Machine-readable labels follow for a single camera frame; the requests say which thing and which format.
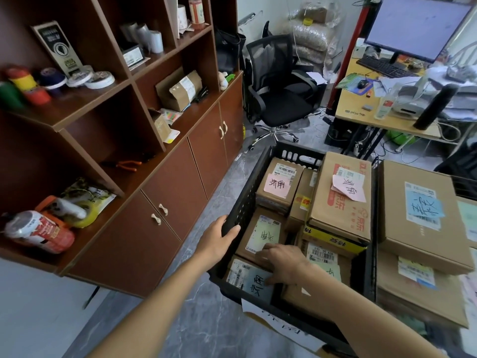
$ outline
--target orange-handled pliers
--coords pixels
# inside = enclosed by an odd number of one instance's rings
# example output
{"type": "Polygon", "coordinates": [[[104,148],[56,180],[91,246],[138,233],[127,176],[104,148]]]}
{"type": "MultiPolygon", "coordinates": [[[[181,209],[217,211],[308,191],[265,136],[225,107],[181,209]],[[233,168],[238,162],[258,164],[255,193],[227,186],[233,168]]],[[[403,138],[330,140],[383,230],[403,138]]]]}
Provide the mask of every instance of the orange-handled pliers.
{"type": "Polygon", "coordinates": [[[138,161],[101,162],[102,166],[122,168],[122,169],[125,169],[126,171],[131,171],[131,172],[137,172],[137,169],[133,167],[128,167],[127,165],[140,166],[141,164],[143,163],[138,161]]]}

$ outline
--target computer mouse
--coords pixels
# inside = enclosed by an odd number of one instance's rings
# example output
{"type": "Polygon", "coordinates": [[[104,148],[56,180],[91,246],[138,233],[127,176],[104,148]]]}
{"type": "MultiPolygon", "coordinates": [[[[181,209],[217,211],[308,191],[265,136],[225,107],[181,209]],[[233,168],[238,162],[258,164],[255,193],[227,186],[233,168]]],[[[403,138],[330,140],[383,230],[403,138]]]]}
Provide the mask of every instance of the computer mouse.
{"type": "Polygon", "coordinates": [[[364,89],[368,85],[368,81],[366,79],[361,80],[358,83],[358,89],[364,89]]]}

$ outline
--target computer monitor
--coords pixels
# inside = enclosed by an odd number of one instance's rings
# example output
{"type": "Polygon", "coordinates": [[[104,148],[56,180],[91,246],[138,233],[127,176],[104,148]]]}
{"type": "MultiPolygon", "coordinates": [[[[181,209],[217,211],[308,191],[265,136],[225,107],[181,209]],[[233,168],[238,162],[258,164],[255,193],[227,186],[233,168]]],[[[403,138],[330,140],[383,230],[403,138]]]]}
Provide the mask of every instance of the computer monitor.
{"type": "Polygon", "coordinates": [[[365,43],[433,63],[471,9],[437,0],[383,0],[365,43]]]}

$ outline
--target desk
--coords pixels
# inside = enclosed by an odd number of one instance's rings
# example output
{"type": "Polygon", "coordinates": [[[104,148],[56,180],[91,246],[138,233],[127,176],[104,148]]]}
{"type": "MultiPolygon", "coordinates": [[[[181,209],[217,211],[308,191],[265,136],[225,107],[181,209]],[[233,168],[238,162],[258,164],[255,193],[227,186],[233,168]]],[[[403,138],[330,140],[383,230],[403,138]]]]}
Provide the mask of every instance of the desk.
{"type": "MultiPolygon", "coordinates": [[[[356,64],[358,59],[351,59],[350,64],[348,66],[348,70],[346,71],[346,75],[351,73],[358,73],[362,75],[367,75],[370,79],[377,79],[381,76],[379,73],[375,71],[371,71],[364,66],[356,64]]],[[[347,154],[350,148],[354,147],[354,143],[360,137],[360,135],[364,132],[366,126],[372,126],[375,128],[374,132],[369,139],[369,144],[373,140],[373,138],[378,133],[379,129],[382,129],[378,139],[374,142],[374,144],[369,149],[365,159],[367,159],[372,151],[377,147],[379,141],[384,137],[387,130],[394,130],[397,132],[403,132],[406,134],[412,134],[417,137],[422,137],[426,139],[444,141],[441,139],[441,133],[439,131],[439,127],[437,122],[432,123],[425,131],[421,131],[413,127],[415,121],[407,120],[404,118],[397,117],[393,112],[388,114],[384,119],[375,119],[374,115],[377,111],[380,98],[374,96],[374,88],[371,89],[371,98],[367,98],[365,95],[357,95],[348,90],[342,90],[340,101],[338,103],[338,107],[336,109],[335,117],[343,120],[347,120],[350,122],[355,122],[361,124],[361,127],[358,128],[355,135],[350,141],[350,146],[343,150],[344,154],[347,154]],[[366,111],[362,108],[363,105],[368,104],[372,106],[374,109],[371,111],[366,111]]],[[[366,150],[369,147],[369,144],[364,146],[363,150],[366,150]]]]}

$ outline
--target chair armrest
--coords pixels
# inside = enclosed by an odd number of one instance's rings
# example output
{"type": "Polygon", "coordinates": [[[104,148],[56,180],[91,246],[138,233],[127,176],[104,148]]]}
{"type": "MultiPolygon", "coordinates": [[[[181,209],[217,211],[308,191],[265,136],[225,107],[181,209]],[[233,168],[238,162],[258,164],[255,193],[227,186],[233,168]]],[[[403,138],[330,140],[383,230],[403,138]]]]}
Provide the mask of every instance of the chair armrest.
{"type": "Polygon", "coordinates": [[[248,92],[250,93],[251,100],[249,104],[251,104],[252,111],[255,115],[262,115],[265,113],[266,106],[265,102],[263,101],[262,97],[252,88],[251,85],[248,86],[248,92]]]}
{"type": "Polygon", "coordinates": [[[313,94],[315,94],[318,91],[318,85],[316,85],[316,82],[314,81],[314,79],[310,77],[304,71],[294,70],[291,72],[291,74],[301,79],[303,82],[307,83],[313,89],[313,94]]]}

